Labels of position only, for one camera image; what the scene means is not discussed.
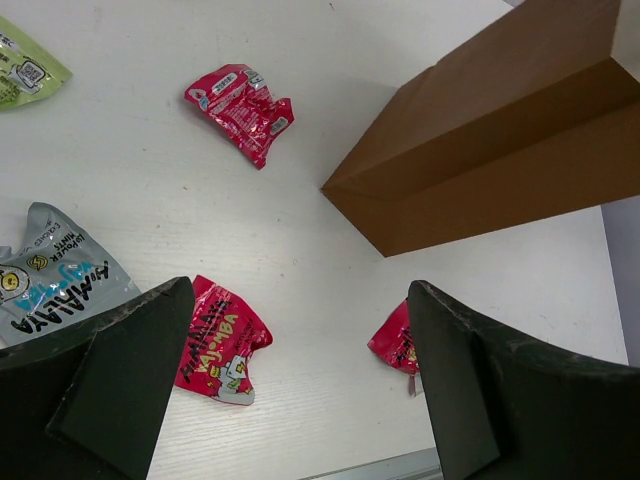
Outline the grey Himalaya mints packet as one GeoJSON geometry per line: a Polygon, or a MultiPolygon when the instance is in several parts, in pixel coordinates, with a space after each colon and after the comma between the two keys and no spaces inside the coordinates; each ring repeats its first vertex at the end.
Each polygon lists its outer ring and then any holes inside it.
{"type": "Polygon", "coordinates": [[[22,248],[1,248],[1,340],[31,341],[141,294],[114,257],[56,207],[34,202],[22,248]]]}

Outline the red Himalaya Vajomba packet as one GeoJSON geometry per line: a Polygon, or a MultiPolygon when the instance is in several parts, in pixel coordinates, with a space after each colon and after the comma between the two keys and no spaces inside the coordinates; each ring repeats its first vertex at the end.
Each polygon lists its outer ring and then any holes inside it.
{"type": "Polygon", "coordinates": [[[198,275],[195,305],[174,385],[216,401],[249,406],[255,390],[249,360],[273,336],[238,295],[198,275]]]}

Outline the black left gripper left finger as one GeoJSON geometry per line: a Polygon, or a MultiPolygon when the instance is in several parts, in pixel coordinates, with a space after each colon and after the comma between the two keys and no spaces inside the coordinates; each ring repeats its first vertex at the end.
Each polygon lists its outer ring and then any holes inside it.
{"type": "Polygon", "coordinates": [[[146,478],[193,307],[176,277],[3,349],[2,478],[146,478]]]}

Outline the light green snack packet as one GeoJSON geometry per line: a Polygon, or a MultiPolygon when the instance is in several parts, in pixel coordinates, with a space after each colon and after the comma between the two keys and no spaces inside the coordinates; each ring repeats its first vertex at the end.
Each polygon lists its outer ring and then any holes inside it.
{"type": "Polygon", "coordinates": [[[72,72],[9,20],[1,17],[1,110],[53,95],[72,72]]]}

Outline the red snack packet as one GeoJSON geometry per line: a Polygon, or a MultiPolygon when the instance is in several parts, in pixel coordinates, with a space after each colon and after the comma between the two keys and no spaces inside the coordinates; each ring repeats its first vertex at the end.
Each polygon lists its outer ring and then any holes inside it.
{"type": "Polygon", "coordinates": [[[408,302],[403,300],[368,341],[367,346],[380,360],[409,377],[409,394],[424,393],[413,342],[408,302]]]}
{"type": "Polygon", "coordinates": [[[184,91],[186,101],[222,129],[257,169],[273,142],[295,120],[289,98],[276,99],[266,80],[245,64],[226,64],[184,91]]]}

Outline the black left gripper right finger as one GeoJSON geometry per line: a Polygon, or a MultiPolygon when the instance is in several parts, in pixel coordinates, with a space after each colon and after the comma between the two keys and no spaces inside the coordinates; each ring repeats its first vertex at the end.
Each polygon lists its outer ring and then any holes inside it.
{"type": "Polygon", "coordinates": [[[474,311],[427,281],[408,311],[447,479],[635,479],[639,371],[474,311]]]}

